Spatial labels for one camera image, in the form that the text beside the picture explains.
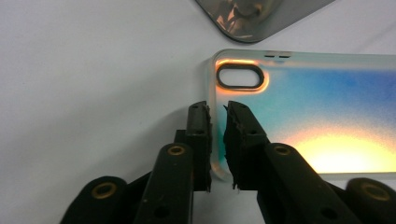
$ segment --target phone case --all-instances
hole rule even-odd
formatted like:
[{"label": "phone case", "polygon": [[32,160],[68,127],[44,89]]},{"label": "phone case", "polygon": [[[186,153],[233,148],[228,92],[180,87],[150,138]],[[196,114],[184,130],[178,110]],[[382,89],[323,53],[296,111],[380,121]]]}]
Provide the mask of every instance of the phone case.
[{"label": "phone case", "polygon": [[[229,70],[236,84],[224,81]],[[246,71],[257,82],[238,85]],[[207,84],[211,165],[222,179],[231,179],[228,101],[247,105],[271,142],[295,147],[320,174],[396,174],[396,56],[225,49],[210,60]]]}]

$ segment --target screw hole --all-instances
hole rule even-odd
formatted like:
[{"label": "screw hole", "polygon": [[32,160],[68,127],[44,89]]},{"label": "screw hole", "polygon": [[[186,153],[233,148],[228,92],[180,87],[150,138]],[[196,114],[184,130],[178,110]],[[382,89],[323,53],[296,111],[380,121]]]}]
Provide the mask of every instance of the screw hole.
[{"label": "screw hole", "polygon": [[95,199],[105,199],[116,192],[117,186],[111,182],[105,182],[97,185],[92,190],[92,197]]},{"label": "screw hole", "polygon": [[183,154],[185,151],[184,147],[170,147],[168,149],[168,154],[172,155],[172,156],[178,156]]},{"label": "screw hole", "polygon": [[323,208],[320,210],[320,213],[330,220],[336,220],[338,218],[337,213],[331,208]]},{"label": "screw hole", "polygon": [[379,186],[376,186],[374,184],[363,183],[361,185],[361,188],[366,195],[370,196],[373,199],[383,202],[390,199],[389,194],[384,189],[381,189]]},{"label": "screw hole", "polygon": [[154,216],[157,218],[169,217],[171,212],[167,206],[161,205],[154,210]]},{"label": "screw hole", "polygon": [[286,147],[276,147],[275,151],[282,155],[282,156],[287,156],[290,154],[290,149],[286,148]]}]

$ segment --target brass screw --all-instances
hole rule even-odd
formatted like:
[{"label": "brass screw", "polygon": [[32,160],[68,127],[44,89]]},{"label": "brass screw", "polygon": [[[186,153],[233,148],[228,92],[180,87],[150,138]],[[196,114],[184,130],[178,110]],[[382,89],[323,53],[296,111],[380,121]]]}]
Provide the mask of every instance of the brass screw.
[{"label": "brass screw", "polygon": [[97,185],[92,190],[92,197],[95,199],[105,199],[113,195],[117,190],[117,185],[111,182],[105,182]]},{"label": "brass screw", "polygon": [[282,156],[287,156],[290,154],[290,149],[286,147],[275,147],[275,151]]},{"label": "brass screw", "polygon": [[179,156],[186,151],[184,147],[169,147],[168,154],[172,156]]},{"label": "brass screw", "polygon": [[361,188],[363,189],[363,192],[365,194],[376,200],[383,202],[390,200],[389,194],[384,189],[381,189],[379,186],[370,183],[362,183]]}]

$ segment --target clear phone case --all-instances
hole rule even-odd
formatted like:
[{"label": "clear phone case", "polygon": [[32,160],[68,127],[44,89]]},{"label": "clear phone case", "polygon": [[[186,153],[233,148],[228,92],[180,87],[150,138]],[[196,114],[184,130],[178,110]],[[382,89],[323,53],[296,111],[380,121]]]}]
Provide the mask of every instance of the clear phone case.
[{"label": "clear phone case", "polygon": [[396,174],[396,56],[226,49],[210,60],[207,84],[222,179],[231,180],[222,142],[230,100],[320,174]]}]

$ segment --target white table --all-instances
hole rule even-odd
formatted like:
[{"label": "white table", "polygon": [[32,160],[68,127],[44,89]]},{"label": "white table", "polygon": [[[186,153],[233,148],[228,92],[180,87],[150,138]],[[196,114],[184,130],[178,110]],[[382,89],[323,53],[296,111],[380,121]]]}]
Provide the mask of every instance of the white table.
[{"label": "white table", "polygon": [[[193,0],[1,1],[0,223],[57,223],[91,180],[148,172],[205,99],[217,51],[396,54],[395,11],[393,0],[337,0],[243,45]],[[255,197],[215,178],[195,194],[193,221],[263,223]]]}]

